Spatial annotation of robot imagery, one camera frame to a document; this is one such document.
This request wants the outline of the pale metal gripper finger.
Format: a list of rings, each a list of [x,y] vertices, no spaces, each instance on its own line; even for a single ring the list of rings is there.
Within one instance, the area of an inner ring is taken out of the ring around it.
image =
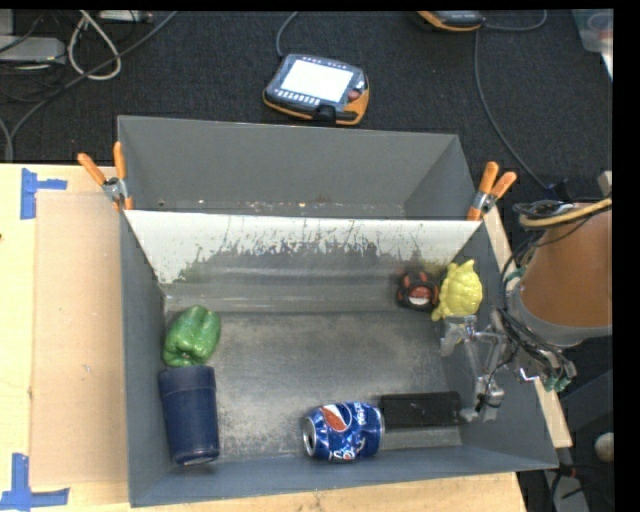
[[[455,347],[475,336],[476,317],[446,317],[442,321],[440,353],[450,356]]]
[[[479,377],[462,397],[460,417],[465,423],[494,421],[504,400],[504,389],[488,377]]]

